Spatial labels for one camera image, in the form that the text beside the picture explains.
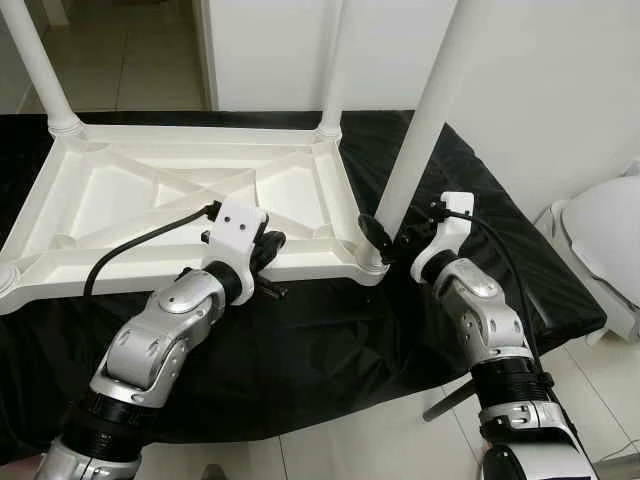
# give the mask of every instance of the white floor tile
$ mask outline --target white floor tile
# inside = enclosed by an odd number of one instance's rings
[[[115,64],[120,67],[125,38],[123,29],[96,31],[78,25],[50,29],[45,35],[44,46],[56,66]]]
[[[629,441],[607,405],[565,348],[543,355],[542,364],[553,375],[556,395],[576,425],[592,461],[600,460]],[[635,449],[630,446],[618,456],[628,453],[635,453]]]
[[[451,413],[426,424],[441,389],[282,435],[289,480],[475,478],[477,462]]]
[[[0,466],[0,480],[33,480],[41,457],[16,462],[12,465]]]
[[[72,25],[128,31],[167,31],[190,29],[191,11],[184,0],[155,4],[118,5],[112,0],[86,0],[70,18]]]
[[[468,373],[453,382],[447,383],[442,388],[445,393],[449,395],[458,387],[467,383],[470,379],[471,374]],[[480,402],[478,402],[478,397],[473,395],[466,399],[455,407],[453,412],[460,423],[464,436],[469,442],[469,446],[473,450],[476,460],[482,460],[484,452],[487,449],[487,444],[484,438],[482,438],[482,435],[480,435],[480,420],[478,419],[478,413],[480,413]]]
[[[640,348],[614,335],[594,346],[583,339],[567,344],[567,350],[609,406],[631,438],[640,438]]]
[[[278,438],[261,442],[173,445],[155,443],[143,450],[136,480],[199,480],[217,463],[229,480],[285,480]]]
[[[127,64],[118,110],[201,110],[202,87],[195,65]]]
[[[125,64],[193,65],[196,39],[189,31],[132,32],[127,37]]]
[[[59,65],[56,72],[73,110],[115,110],[120,65]]]

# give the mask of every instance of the white wall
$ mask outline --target white wall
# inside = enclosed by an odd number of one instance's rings
[[[346,107],[413,108],[453,0],[352,1]],[[220,109],[319,108],[335,4],[211,2]],[[450,122],[533,217],[640,153],[640,2],[488,4]]]
[[[29,0],[27,6],[36,28],[43,35],[47,18],[40,0]],[[31,80],[0,15],[0,114],[17,113],[31,88]]]
[[[218,107],[218,97],[215,88],[216,73],[215,61],[213,59],[213,44],[211,41],[207,41],[207,39],[212,37],[211,22],[203,21],[204,18],[210,18],[209,2],[192,0],[191,9],[193,11],[198,42],[198,57],[200,59],[200,74],[204,87],[205,110],[216,110]]]

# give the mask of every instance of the black tablecloth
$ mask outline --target black tablecloth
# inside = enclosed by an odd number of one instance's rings
[[[312,129],[317,113],[145,112],[81,115],[88,123]],[[373,213],[410,112],[349,112],[342,158],[362,212]],[[0,235],[9,232],[51,145],[44,116],[0,117]],[[443,129],[414,198],[476,194],[476,214],[506,242],[535,307],[540,348],[604,323],[604,313],[450,127]],[[424,221],[412,209],[405,223]],[[500,281],[521,310],[511,272],[481,231],[461,254]],[[69,404],[86,388],[120,325],[145,294],[40,300],[0,317],[0,463],[46,449]],[[296,282],[282,301],[259,295],[230,308],[190,355],[154,439],[255,440],[334,418],[465,373],[451,321],[405,262],[381,285],[346,279]]]

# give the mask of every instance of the screw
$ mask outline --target screw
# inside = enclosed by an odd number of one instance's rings
[[[159,345],[160,345],[160,342],[158,341],[158,339],[151,342],[151,345],[149,345],[149,347],[147,348],[147,355],[149,356],[155,355],[156,352],[158,351]]]
[[[130,335],[131,335],[131,330],[127,330],[122,335],[120,335],[120,338],[118,339],[118,343],[120,345],[124,345],[125,343],[127,343],[127,340],[129,339]]]

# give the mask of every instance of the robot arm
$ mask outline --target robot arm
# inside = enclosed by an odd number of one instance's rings
[[[37,480],[130,480],[140,451],[182,366],[227,305],[244,303],[254,275],[284,244],[264,233],[266,214],[225,201],[211,231],[202,269],[185,269],[151,294],[145,309],[115,335],[84,398],[43,460]]]
[[[468,215],[465,195],[447,192],[442,200]],[[460,221],[449,217],[438,225],[411,273],[433,288],[455,323],[482,408],[480,432],[492,445],[482,462],[482,478],[597,478],[562,408],[549,398],[548,382],[502,288],[473,262],[458,257],[469,233],[464,234]]]

